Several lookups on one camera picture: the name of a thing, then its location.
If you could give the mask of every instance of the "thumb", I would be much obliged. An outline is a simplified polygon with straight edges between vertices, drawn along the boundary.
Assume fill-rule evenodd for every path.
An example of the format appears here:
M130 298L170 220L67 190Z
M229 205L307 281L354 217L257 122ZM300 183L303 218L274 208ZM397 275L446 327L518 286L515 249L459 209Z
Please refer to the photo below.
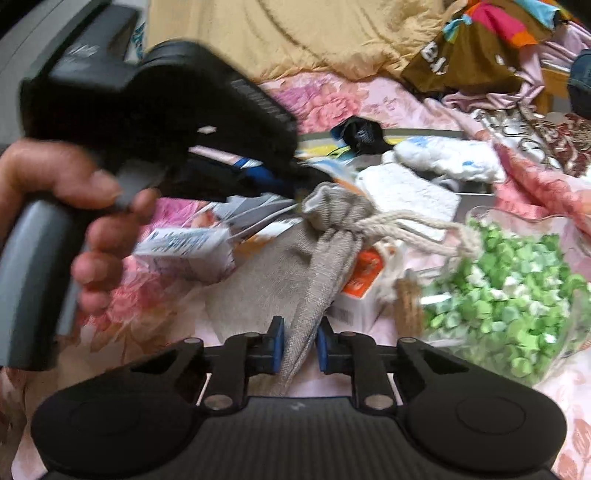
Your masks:
M40 191L82 209L106 208L121 194L113 175L99 170L80 147L19 140L0 158L0 238L8 233L25 195Z

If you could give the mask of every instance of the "barcode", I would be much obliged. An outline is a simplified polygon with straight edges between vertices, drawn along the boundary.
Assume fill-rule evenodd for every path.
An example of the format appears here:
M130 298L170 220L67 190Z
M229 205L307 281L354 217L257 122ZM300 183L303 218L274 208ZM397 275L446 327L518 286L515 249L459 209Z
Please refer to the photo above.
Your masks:
M188 255L194 250L198 250L209 239L210 232L196 232L192 230L188 233L171 232L160 239L165 244L152 247L154 253L173 252L180 256Z
M347 325L353 325L353 312L350 312L349 310L340 309L338 307L335 307L334 305L331 305L326 310L326 314L329 317L332 317L335 320L343 322Z

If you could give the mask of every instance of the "white tissue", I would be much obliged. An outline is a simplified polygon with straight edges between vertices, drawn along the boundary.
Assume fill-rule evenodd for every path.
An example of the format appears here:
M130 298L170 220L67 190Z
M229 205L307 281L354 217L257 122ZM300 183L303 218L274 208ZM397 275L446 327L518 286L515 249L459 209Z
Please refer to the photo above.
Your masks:
M486 142L447 137L411 137L394 147L395 158L417 171L431 170L456 180L503 182L506 179L499 157ZM382 163L393 161L386 152Z

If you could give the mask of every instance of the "colorful fabric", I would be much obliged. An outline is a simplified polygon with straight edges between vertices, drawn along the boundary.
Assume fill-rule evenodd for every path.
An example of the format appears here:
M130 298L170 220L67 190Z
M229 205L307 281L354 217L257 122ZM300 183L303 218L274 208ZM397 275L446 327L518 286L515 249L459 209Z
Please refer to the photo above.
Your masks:
M482 129L471 117L460 112L450 114L471 138L491 142L501 160L507 181L495 188L499 200L496 207L529 219L567 216L591 238L591 182L550 170L505 145L502 138Z
M548 40L558 9L540 0L473 0L402 72L428 95L517 93L521 49Z
M519 50L521 68L516 72L522 80L519 92L483 95L464 95L457 92L446 95L442 102L448 107L459 108L463 112L471 112L476 108L511 109L516 108L518 103L530 105L544 89L540 62L549 61L552 64L570 68L579 53L586 48L591 48L589 32L573 22L559 25L552 40Z

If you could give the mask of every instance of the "hand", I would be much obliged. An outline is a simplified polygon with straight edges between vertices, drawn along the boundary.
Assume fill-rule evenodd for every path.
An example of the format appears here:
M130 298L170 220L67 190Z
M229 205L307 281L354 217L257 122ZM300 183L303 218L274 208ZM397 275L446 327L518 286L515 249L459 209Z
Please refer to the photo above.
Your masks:
M62 142L19 140L0 157L0 245L6 240L25 195L52 192L81 209L103 209L115 202L121 188L114 176L98 170L83 149ZM86 232L88 252L72 263L72 276L82 286L79 305L100 314L109 306L109 292L123 273L122 259L131 254L141 225L154 213L158 192L137 194L129 212L101 217Z

